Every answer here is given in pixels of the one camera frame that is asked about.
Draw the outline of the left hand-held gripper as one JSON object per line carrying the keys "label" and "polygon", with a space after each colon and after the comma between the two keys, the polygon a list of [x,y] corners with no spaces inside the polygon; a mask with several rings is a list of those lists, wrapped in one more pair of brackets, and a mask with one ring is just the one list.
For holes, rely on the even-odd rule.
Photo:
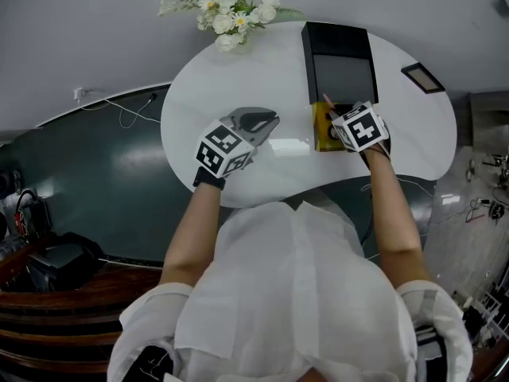
{"label": "left hand-held gripper", "polygon": [[270,109],[239,107],[204,130],[194,158],[212,176],[225,178],[250,162],[279,122]]}

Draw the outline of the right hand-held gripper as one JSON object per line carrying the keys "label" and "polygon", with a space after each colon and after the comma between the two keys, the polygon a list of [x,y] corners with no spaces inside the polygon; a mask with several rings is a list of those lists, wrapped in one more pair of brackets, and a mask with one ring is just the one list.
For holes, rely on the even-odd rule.
{"label": "right hand-held gripper", "polygon": [[371,102],[358,103],[343,114],[331,113],[332,125],[347,150],[359,153],[389,139],[389,131]]}

